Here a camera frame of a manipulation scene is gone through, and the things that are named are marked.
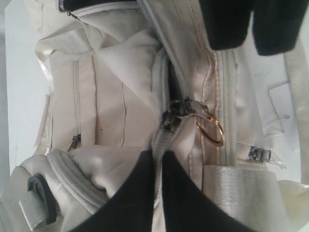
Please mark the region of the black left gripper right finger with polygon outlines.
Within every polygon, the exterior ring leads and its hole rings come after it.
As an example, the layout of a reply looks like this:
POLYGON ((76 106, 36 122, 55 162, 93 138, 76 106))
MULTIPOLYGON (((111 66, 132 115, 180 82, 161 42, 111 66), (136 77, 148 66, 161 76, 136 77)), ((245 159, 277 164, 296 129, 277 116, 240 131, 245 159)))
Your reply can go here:
POLYGON ((246 231, 246 226, 228 216, 197 188, 172 151, 163 156, 162 181, 166 231, 246 231))

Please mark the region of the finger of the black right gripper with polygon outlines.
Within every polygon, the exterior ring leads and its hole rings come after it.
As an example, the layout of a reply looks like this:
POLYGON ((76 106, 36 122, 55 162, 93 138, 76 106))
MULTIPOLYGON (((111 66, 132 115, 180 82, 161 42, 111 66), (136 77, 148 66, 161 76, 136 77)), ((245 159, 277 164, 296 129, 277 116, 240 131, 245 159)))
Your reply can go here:
POLYGON ((199 4, 212 50, 233 49, 244 43, 252 0, 200 0, 199 4))
POLYGON ((256 0, 253 38, 258 55, 272 56, 293 50, 307 8, 307 0, 256 0))

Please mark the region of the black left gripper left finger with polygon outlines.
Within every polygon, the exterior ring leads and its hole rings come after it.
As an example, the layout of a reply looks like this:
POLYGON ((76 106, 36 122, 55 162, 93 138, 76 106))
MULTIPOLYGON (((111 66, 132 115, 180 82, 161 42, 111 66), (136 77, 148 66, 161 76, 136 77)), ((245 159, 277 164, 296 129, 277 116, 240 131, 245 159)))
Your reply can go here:
POLYGON ((143 151, 120 189, 73 232, 150 232, 155 200, 151 151, 143 151))

